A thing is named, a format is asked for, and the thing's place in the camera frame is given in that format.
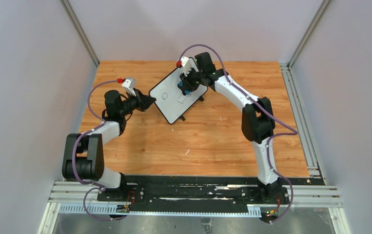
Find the blue and black eraser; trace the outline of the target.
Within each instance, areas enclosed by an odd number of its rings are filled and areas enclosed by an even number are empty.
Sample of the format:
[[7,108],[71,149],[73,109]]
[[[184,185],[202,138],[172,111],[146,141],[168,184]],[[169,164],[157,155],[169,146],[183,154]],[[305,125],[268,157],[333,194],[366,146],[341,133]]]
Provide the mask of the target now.
[[186,96],[190,94],[188,87],[181,81],[177,84],[177,87],[181,90],[181,93]]

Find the black framed whiteboard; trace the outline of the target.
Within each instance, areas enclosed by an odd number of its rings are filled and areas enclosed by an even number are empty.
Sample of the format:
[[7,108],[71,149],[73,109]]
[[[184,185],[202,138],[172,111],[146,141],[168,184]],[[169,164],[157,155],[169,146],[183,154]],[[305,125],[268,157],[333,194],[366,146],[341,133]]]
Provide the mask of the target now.
[[149,91],[149,95],[156,99],[155,105],[169,124],[174,124],[208,91],[208,87],[199,85],[197,90],[184,96],[177,87],[181,73],[181,68],[175,68]]

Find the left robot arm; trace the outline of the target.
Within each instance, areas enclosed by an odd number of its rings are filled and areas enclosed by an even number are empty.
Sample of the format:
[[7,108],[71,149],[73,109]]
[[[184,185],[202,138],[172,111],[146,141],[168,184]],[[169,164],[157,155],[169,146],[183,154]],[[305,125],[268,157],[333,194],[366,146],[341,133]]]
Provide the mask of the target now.
[[102,192],[110,190],[118,196],[125,196],[128,192],[125,175],[105,166],[104,146],[123,134],[127,115],[135,110],[146,111],[156,98],[134,89],[126,99],[122,99],[122,94],[117,90],[106,92],[104,99],[101,124],[86,132],[67,136],[62,175],[66,180],[93,184]]

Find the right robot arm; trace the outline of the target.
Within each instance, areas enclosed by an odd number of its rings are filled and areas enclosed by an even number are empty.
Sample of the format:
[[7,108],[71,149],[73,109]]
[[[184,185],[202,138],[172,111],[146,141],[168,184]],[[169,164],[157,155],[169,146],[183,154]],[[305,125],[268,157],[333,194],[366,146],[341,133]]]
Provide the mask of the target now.
[[251,142],[258,167],[258,194],[263,200],[270,198],[280,187],[273,153],[275,120],[268,98],[259,98],[247,92],[224,71],[216,69],[209,53],[195,58],[181,57],[176,62],[181,69],[178,88],[184,95],[191,94],[200,86],[206,86],[225,96],[242,113],[241,130]]

